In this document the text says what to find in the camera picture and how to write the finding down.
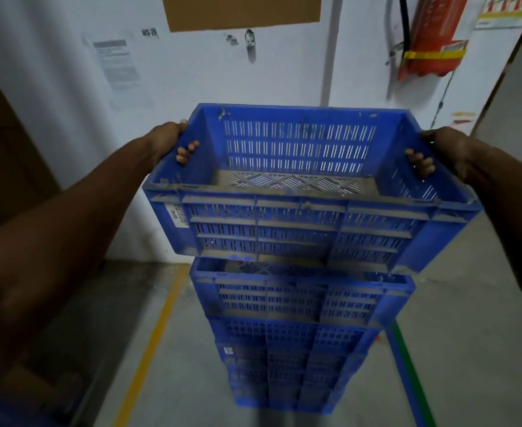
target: green floor line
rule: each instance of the green floor line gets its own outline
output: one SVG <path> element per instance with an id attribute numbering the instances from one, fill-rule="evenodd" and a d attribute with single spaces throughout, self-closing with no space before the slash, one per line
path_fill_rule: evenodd
<path id="1" fill-rule="evenodd" d="M 409 379 L 415 397 L 417 398 L 417 402 L 421 409 L 421 413 L 423 414 L 423 418 L 425 419 L 425 423 L 429 427 L 435 427 L 435 418 L 433 417 L 431 409 L 429 408 L 429 403 L 427 402 L 427 398 L 425 397 L 425 393 L 423 392 L 423 388 L 421 387 L 421 382 L 419 381 L 419 377 L 417 376 L 417 372 L 415 371 L 415 367 L 413 365 L 413 362 L 411 361 L 411 357 L 409 355 L 409 352 L 407 351 L 407 346 L 405 344 L 405 341 L 403 340 L 403 336 L 397 322 L 394 322 L 394 324 L 392 325 L 392 331 L 394 333 L 398 349 L 400 350 L 401 357 L 405 364 L 407 374 L 409 375 Z"/>

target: yellow band on fire extinguisher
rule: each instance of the yellow band on fire extinguisher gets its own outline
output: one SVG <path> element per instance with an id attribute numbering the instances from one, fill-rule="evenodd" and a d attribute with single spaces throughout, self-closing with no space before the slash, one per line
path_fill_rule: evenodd
<path id="1" fill-rule="evenodd" d="M 403 54 L 403 58 L 406 60 L 452 60 L 454 58 L 463 58 L 466 53 L 466 49 L 449 50 L 446 52 L 415 52 L 409 50 Z"/>

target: human hand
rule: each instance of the human hand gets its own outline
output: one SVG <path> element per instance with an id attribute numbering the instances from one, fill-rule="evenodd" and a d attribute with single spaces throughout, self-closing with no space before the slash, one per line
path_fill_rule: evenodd
<path id="1" fill-rule="evenodd" d="M 151 141 L 154 165 L 158 164 L 160 159 L 174 148 L 176 143 L 178 143 L 179 136 L 184 133 L 187 126 L 188 121 L 186 120 L 182 120 L 179 123 L 169 121 L 165 124 L 156 126 L 145 135 L 145 137 Z M 188 162 L 190 155 L 194 153 L 199 145 L 200 141 L 193 141 L 188 145 L 187 149 L 179 147 L 176 160 L 185 165 Z"/>
<path id="2" fill-rule="evenodd" d="M 421 132 L 421 137 L 435 153 L 435 156 L 449 168 L 461 181 L 467 178 L 468 166 L 472 158 L 473 147 L 478 142 L 462 132 L 450 127 L 437 128 Z M 435 171 L 431 157 L 425 158 L 423 153 L 407 149 L 406 154 L 415 170 L 422 178 Z"/>

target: yellow floor line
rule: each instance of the yellow floor line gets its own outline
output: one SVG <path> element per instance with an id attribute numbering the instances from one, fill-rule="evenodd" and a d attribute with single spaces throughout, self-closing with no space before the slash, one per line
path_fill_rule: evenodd
<path id="1" fill-rule="evenodd" d="M 143 357 L 140 359 L 139 366 L 136 369 L 135 377 L 133 377 L 132 382 L 130 383 L 130 387 L 127 391 L 127 395 L 124 397 L 122 402 L 119 415 L 115 421 L 115 426 L 117 427 L 126 427 L 128 424 L 132 414 L 132 409 L 135 407 L 140 390 L 143 387 L 144 380 L 146 379 L 148 370 L 151 367 L 152 359 L 154 358 L 156 349 L 158 348 L 158 344 L 162 338 L 166 324 L 168 323 L 168 319 L 172 314 L 172 309 L 174 308 L 176 300 L 180 294 L 180 290 L 182 289 L 182 284 L 184 283 L 184 280 L 186 280 L 189 272 L 190 265 L 180 265 L 178 273 L 174 279 L 174 283 L 170 289 L 170 293 L 168 294 L 168 298 L 166 299 L 164 307 L 162 308 L 160 316 L 158 317 L 158 321 L 156 322 L 155 329 L 152 331 L 151 338 L 148 341 L 146 349 L 144 350 Z"/>

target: person's left arm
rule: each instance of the person's left arm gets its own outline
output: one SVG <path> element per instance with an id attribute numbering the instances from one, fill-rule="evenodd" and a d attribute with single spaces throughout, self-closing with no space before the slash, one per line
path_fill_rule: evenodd
<path id="1" fill-rule="evenodd" d="M 0 376 L 103 259 L 144 178 L 186 126 L 152 129 L 74 186 L 0 227 Z M 198 145 L 180 147 L 178 162 L 186 164 Z"/>

